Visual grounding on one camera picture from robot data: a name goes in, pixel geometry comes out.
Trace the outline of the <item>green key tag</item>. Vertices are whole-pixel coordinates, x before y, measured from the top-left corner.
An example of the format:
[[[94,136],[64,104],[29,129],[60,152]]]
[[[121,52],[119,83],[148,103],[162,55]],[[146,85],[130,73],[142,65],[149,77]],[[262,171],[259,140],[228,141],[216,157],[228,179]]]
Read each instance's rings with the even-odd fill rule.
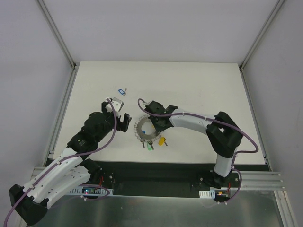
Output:
[[[152,145],[151,142],[147,142],[147,149],[148,149],[149,151],[152,151],[152,150],[153,150],[153,145]]]

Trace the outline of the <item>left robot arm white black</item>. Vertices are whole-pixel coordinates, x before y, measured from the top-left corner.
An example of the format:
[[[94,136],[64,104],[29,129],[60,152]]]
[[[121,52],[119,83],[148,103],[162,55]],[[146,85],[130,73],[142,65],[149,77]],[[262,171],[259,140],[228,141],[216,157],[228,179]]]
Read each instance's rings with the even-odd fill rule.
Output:
[[[117,98],[106,99],[99,112],[88,116],[57,159],[29,182],[10,188],[11,210],[16,211],[27,226],[37,224],[71,189],[99,181],[100,168],[88,157],[110,145],[117,131],[127,132],[131,117],[120,114],[123,105]]]

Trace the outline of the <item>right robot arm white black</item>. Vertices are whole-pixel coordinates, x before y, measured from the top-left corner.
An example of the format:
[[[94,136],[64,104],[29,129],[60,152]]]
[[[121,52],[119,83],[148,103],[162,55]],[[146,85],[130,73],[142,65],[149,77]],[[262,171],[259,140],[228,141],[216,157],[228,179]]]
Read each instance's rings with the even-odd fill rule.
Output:
[[[164,108],[156,101],[148,103],[144,111],[148,113],[157,132],[180,127],[206,135],[217,156],[212,173],[203,177],[203,182],[210,187],[220,189],[230,181],[233,156],[243,135],[227,113],[219,112],[214,116],[200,116],[196,113],[185,112],[173,105]]]

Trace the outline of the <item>large metal keyring with rings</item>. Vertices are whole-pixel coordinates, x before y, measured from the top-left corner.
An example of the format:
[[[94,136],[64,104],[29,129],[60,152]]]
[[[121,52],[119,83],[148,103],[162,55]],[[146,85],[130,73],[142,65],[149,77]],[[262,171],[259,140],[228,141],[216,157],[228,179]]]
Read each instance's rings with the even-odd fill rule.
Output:
[[[161,132],[157,132],[148,115],[143,115],[134,124],[134,134],[137,139],[144,142],[155,142],[160,139]]]

